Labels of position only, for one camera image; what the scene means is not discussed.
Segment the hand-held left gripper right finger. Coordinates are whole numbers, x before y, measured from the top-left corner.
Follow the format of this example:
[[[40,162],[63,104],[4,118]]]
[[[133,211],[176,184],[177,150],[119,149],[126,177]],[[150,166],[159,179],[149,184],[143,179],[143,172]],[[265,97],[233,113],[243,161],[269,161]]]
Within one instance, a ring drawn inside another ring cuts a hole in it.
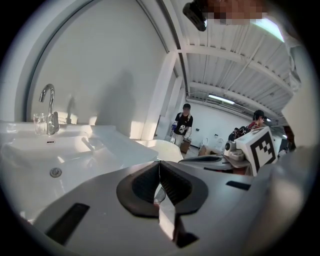
[[[159,175],[173,202],[173,248],[161,256],[256,256],[255,177],[161,161]]]

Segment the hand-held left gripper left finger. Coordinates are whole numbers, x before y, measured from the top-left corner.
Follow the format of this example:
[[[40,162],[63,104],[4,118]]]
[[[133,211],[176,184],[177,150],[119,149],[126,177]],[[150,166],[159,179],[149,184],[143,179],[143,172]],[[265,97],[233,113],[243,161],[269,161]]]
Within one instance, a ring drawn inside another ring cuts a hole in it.
[[[168,256],[178,247],[160,225],[158,185],[157,161],[102,174],[51,203],[33,225],[77,256]]]

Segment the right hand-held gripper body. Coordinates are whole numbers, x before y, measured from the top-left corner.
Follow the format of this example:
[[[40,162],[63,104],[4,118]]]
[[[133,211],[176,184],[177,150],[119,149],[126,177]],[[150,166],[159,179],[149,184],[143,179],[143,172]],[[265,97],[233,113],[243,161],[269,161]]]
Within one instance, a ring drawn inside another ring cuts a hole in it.
[[[235,168],[250,168],[250,175],[254,177],[264,165],[278,160],[269,127],[251,130],[234,141],[228,141],[223,155]]]

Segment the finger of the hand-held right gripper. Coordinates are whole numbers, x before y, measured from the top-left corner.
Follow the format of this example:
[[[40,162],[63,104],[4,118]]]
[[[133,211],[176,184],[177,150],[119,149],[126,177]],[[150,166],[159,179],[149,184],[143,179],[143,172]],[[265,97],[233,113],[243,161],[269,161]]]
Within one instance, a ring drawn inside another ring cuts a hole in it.
[[[210,155],[201,155],[196,157],[190,157],[180,160],[178,163],[182,162],[199,162],[199,163],[216,163],[224,160],[224,156],[221,154],[210,154]]]
[[[227,171],[227,170],[232,170],[234,168],[229,162],[224,162],[224,161],[216,161],[216,162],[180,161],[179,164],[191,166],[193,168],[218,170],[218,171]]]

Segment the large cardboard box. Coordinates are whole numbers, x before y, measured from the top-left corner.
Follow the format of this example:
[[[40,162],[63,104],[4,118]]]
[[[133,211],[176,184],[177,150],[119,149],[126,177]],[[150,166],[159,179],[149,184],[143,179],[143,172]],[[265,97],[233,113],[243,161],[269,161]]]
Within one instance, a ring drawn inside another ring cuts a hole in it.
[[[201,149],[198,152],[198,156],[207,156],[207,155],[214,155],[215,153],[213,150],[205,145],[201,147]]]

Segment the small cardboard box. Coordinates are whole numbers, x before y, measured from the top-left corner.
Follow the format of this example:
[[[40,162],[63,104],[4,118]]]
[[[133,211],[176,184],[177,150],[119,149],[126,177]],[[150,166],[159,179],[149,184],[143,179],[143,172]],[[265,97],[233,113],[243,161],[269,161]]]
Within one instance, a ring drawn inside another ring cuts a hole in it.
[[[190,148],[191,141],[189,139],[184,139],[180,145],[180,151],[186,154]]]

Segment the round metal-rimmed dish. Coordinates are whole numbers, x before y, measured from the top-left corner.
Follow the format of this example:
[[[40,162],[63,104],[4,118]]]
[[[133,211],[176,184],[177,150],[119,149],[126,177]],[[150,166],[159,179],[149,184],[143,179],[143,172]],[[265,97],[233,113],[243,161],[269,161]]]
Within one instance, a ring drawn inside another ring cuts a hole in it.
[[[154,195],[154,200],[153,202],[154,203],[157,203],[157,204],[160,204],[161,202],[163,202],[166,198],[166,192],[165,190],[163,189],[163,187],[160,187],[157,189],[157,191],[155,192],[155,195]]]

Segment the long ceiling light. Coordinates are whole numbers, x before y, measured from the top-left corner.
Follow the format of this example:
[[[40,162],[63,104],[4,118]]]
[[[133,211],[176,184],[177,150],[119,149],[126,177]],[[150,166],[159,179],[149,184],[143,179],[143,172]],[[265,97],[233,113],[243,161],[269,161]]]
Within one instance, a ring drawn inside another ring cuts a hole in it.
[[[272,22],[271,20],[267,19],[267,18],[263,18],[263,19],[252,19],[250,21],[251,24],[254,24],[258,27],[260,27],[261,29],[269,32],[270,34],[272,34],[273,36],[275,36],[277,39],[279,39],[281,42],[284,42],[284,38],[280,32],[279,27]]]
[[[226,99],[226,98],[223,98],[223,97],[219,97],[219,96],[216,96],[216,95],[213,95],[213,94],[209,94],[208,97],[210,99],[221,101],[221,102],[224,102],[224,103],[227,103],[227,104],[230,104],[230,105],[234,105],[235,104],[235,102],[232,101],[232,100],[229,100],[229,99]]]

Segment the white ceramic sink basin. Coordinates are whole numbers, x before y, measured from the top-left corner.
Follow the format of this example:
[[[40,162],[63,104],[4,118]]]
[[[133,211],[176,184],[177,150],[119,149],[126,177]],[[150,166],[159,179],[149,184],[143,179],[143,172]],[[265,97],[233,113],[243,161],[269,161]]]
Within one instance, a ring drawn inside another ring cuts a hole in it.
[[[62,125],[39,136],[32,123],[0,122],[0,186],[14,213],[29,222],[83,182],[157,156],[114,126]],[[51,177],[52,168],[61,176]]]

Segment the person's white striped shirt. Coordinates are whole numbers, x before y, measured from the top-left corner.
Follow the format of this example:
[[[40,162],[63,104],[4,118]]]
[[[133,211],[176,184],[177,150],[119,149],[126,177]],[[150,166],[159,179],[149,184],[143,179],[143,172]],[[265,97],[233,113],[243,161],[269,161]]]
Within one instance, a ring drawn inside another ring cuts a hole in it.
[[[306,47],[289,25],[280,25],[289,57],[289,85],[293,96],[282,109],[299,147],[320,144],[319,79]]]

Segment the chrome faucet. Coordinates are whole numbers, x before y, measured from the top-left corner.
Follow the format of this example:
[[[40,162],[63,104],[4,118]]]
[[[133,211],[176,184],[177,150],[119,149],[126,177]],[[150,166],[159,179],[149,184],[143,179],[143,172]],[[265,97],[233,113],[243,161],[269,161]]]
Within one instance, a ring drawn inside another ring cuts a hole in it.
[[[57,133],[60,129],[58,113],[56,111],[53,112],[55,100],[55,87],[53,84],[49,83],[42,89],[39,96],[39,102],[44,102],[47,93],[49,93],[49,106],[48,115],[46,118],[46,134],[51,136]]]

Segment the clear drinking glass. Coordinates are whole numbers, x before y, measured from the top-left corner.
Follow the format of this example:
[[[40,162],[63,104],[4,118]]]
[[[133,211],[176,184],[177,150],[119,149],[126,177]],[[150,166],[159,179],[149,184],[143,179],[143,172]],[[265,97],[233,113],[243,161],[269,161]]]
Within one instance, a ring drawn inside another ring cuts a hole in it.
[[[33,115],[34,132],[37,136],[47,134],[47,115],[44,113],[35,113]]]

